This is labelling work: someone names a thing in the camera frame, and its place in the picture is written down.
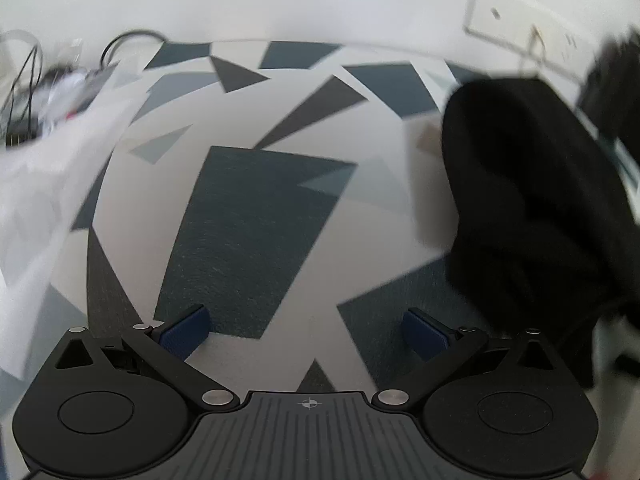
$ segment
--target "light gray triangle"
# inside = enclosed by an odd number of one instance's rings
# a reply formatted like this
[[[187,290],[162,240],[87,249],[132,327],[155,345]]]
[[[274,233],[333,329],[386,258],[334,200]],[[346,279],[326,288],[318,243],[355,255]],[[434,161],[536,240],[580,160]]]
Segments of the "light gray triangle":
[[[411,212],[407,192],[381,158],[366,160],[358,166],[344,196],[398,214]]]
[[[149,164],[155,164],[189,128],[191,128],[191,125],[148,140],[130,150],[129,153],[146,160]]]
[[[219,81],[215,72],[178,72],[165,74],[149,89],[149,97],[131,121],[137,121],[169,101]]]
[[[425,71],[425,74],[428,75],[431,79],[433,79],[433,81],[443,90],[449,91],[452,88],[460,86],[460,83],[458,83],[455,79],[453,80],[447,79],[445,77],[435,75],[434,73],[427,72],[427,71]]]
[[[128,85],[130,83],[135,83],[142,79],[139,75],[132,74],[129,72],[124,72],[122,74],[117,74],[115,81],[113,83],[114,88],[120,88],[121,86]]]
[[[340,196],[352,174],[353,167],[350,166],[312,178],[298,185],[327,195]]]

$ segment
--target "round metal cap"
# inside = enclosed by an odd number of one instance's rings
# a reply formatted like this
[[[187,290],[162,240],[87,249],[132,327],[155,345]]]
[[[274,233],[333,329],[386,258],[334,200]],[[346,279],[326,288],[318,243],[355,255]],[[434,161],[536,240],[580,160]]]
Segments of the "round metal cap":
[[[211,406],[224,406],[234,400],[234,394],[227,390],[209,390],[202,394],[202,400]]]
[[[389,406],[400,406],[409,400],[409,394],[402,390],[382,390],[378,400]]]

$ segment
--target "electrical outlet panel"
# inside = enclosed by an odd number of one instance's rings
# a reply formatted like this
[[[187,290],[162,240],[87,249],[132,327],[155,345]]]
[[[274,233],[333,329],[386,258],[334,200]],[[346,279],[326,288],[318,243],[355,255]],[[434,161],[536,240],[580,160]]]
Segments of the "electrical outlet panel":
[[[574,78],[584,78],[597,52],[589,34],[533,0],[469,0],[465,30]]]

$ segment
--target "blue gripper pad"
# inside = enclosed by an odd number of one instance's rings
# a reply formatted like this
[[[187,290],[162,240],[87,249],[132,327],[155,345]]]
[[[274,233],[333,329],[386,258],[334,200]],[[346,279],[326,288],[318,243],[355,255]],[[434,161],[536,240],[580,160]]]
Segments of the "blue gripper pad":
[[[159,328],[158,344],[184,361],[209,335],[211,318],[209,311],[201,305],[171,327]]]
[[[422,359],[428,361],[449,348],[450,336],[444,330],[427,322],[425,316],[418,316],[414,309],[404,313],[400,329],[404,341]]]

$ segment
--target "patterned tabletop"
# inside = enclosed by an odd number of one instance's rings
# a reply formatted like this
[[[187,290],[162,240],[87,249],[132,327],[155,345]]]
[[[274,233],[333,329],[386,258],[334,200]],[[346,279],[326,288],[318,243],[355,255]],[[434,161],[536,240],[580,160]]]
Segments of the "patterned tabletop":
[[[370,396],[416,362],[399,333],[412,306],[488,328],[444,275],[457,213],[440,112],[478,74],[338,44],[155,50],[105,84],[148,99],[66,240],[27,377],[0,372],[5,441],[24,388],[72,325],[114,335],[202,303],[214,332],[188,363],[241,397]]]

